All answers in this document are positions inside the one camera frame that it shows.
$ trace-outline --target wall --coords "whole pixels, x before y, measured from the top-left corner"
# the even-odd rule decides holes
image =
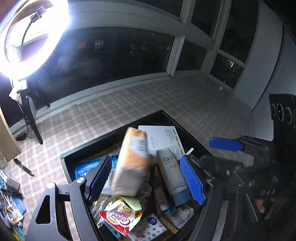
[[[279,58],[271,79],[253,109],[255,136],[273,139],[273,121],[270,116],[269,94],[290,93],[296,95],[296,46],[284,29]]]
[[[253,109],[274,70],[282,39],[282,24],[260,1],[257,35],[243,76],[234,95]]]
[[[17,0],[0,0],[0,22],[16,2]]]

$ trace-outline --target black storage box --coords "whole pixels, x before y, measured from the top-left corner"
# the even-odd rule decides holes
[[[185,152],[190,148],[194,148],[192,154],[197,158],[203,155],[211,155],[192,135],[163,110],[98,137],[61,155],[62,166],[69,184],[58,187],[55,184],[48,185],[33,213],[27,239],[30,238],[30,241],[39,240],[41,237],[44,239],[46,235],[44,232],[49,232],[51,240],[71,240],[64,203],[70,201],[81,241],[117,240],[105,225],[100,229],[97,228],[90,209],[85,202],[83,183],[75,181],[75,167],[80,161],[92,159],[97,153],[121,143],[127,128],[133,127],[137,129],[139,125],[175,126]],[[199,210],[195,212],[189,222],[168,240],[180,241],[189,238],[190,240],[199,240],[201,238],[211,240],[218,220],[221,201],[222,188],[220,185],[214,185],[206,206],[199,207]]]

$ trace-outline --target plastic bag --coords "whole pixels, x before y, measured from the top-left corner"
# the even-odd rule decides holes
[[[99,199],[95,201],[93,205],[90,207],[91,213],[94,217],[94,220],[98,228],[102,227],[104,224],[104,219],[100,216],[99,212],[105,210],[107,206],[112,205],[119,198],[119,196],[101,194]]]

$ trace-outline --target small bottle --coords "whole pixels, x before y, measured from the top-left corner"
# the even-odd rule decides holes
[[[163,192],[162,180],[157,167],[154,168],[154,196],[162,211],[169,209],[170,206]]]

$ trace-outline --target ring light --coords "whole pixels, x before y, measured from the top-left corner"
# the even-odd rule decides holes
[[[29,4],[37,0],[30,0],[25,4],[23,10]],[[54,51],[66,27],[68,26],[68,1],[67,0],[49,0],[53,7],[42,16],[41,20],[48,29],[48,38],[40,50],[31,58],[23,62],[11,63],[6,56],[6,39],[11,23],[3,30],[0,35],[0,72],[12,79],[21,80],[38,70]]]

